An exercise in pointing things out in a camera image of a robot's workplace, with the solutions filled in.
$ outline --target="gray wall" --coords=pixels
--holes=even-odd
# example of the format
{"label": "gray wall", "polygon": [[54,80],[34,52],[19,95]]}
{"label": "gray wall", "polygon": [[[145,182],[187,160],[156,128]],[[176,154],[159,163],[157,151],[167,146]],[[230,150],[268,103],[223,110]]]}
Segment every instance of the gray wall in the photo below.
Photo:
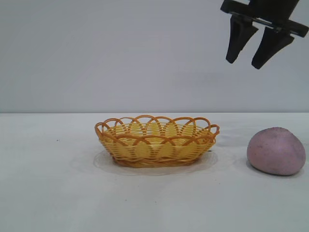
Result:
{"label": "gray wall", "polygon": [[222,2],[0,0],[0,112],[309,112],[309,36],[231,65]]}

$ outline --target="yellow woven basket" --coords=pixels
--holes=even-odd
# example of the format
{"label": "yellow woven basket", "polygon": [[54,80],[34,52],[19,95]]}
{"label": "yellow woven basket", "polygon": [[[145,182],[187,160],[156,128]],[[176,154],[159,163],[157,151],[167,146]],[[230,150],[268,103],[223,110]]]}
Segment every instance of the yellow woven basket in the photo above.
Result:
{"label": "yellow woven basket", "polygon": [[[197,121],[206,127],[199,127]],[[110,118],[95,126],[99,141],[114,161],[135,168],[192,164],[215,144],[219,129],[203,117],[150,115]]]}

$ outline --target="white tabletop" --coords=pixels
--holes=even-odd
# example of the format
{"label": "white tabletop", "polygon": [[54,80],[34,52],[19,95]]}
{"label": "white tabletop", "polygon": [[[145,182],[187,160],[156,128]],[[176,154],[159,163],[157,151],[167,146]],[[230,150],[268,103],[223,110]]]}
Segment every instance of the white tabletop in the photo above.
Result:
{"label": "white tabletop", "polygon": [[309,152],[309,114],[203,116],[220,125],[189,167],[113,164],[94,125],[140,114],[1,114],[1,232],[308,232],[309,166],[278,177],[248,165],[259,130],[289,129]]}

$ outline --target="orange basket rim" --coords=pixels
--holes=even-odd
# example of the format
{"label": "orange basket rim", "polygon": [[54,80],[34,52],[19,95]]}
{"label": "orange basket rim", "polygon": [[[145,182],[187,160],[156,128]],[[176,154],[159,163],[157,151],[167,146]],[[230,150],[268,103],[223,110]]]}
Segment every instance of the orange basket rim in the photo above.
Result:
{"label": "orange basket rim", "polygon": [[[150,120],[148,122],[139,122],[140,118],[149,118]],[[130,119],[131,122],[130,123],[124,123],[122,121],[123,119]],[[168,122],[160,122],[159,121],[160,119],[165,119]],[[185,123],[185,124],[177,123],[177,121],[180,121],[180,120],[188,120],[188,122]],[[205,121],[207,123],[207,126],[204,127],[204,128],[198,126],[197,121],[200,121],[200,120]],[[115,122],[115,125],[109,126],[107,124],[109,122]],[[109,129],[118,128],[119,126],[132,125],[132,124],[135,124],[135,123],[140,124],[141,126],[142,125],[149,125],[151,123],[152,124],[162,123],[162,124],[166,124],[166,125],[169,124],[169,123],[172,123],[172,124],[175,124],[175,125],[187,126],[187,125],[193,123],[193,126],[199,129],[199,132],[207,131],[207,135],[201,135],[201,136],[197,136],[197,137],[188,136],[188,135],[175,135],[175,136],[168,137],[168,136],[163,136],[163,135],[149,135],[149,134],[143,134],[143,135],[128,135],[127,134],[127,135],[125,135],[125,134],[122,133],[122,134],[113,136],[113,135],[111,135],[110,132],[104,131],[104,128],[107,128],[109,130]],[[212,128],[216,128],[215,133],[211,132]],[[204,117],[195,117],[195,118],[193,118],[193,117],[177,117],[177,118],[172,119],[172,118],[169,118],[169,117],[166,117],[166,116],[156,116],[155,117],[155,116],[151,116],[151,115],[140,115],[138,117],[122,117],[122,118],[106,119],[104,122],[99,122],[95,125],[95,131],[96,131],[96,134],[97,134],[97,136],[99,137],[100,140],[103,140],[103,137],[108,137],[108,138],[110,138],[114,141],[122,143],[123,145],[126,145],[126,144],[121,142],[119,139],[125,138],[125,137],[143,140],[147,144],[151,144],[149,141],[147,141],[148,138],[157,137],[157,138],[161,138],[161,139],[165,140],[165,142],[170,142],[170,143],[173,144],[173,140],[181,139],[181,138],[189,139],[189,140],[191,140],[191,142],[193,142],[192,140],[197,142],[200,139],[211,139],[211,140],[215,141],[215,137],[220,133],[220,127],[217,124],[211,124],[210,121],[207,118],[204,118]]]}

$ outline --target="pink ball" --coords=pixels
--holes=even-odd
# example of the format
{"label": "pink ball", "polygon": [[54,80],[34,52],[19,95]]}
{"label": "pink ball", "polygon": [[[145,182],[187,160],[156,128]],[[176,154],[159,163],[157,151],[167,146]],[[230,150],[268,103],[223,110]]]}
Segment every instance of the pink ball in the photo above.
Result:
{"label": "pink ball", "polygon": [[249,142],[247,157],[256,169],[276,175],[293,175],[306,161],[305,149],[299,139],[280,127],[255,134]]}

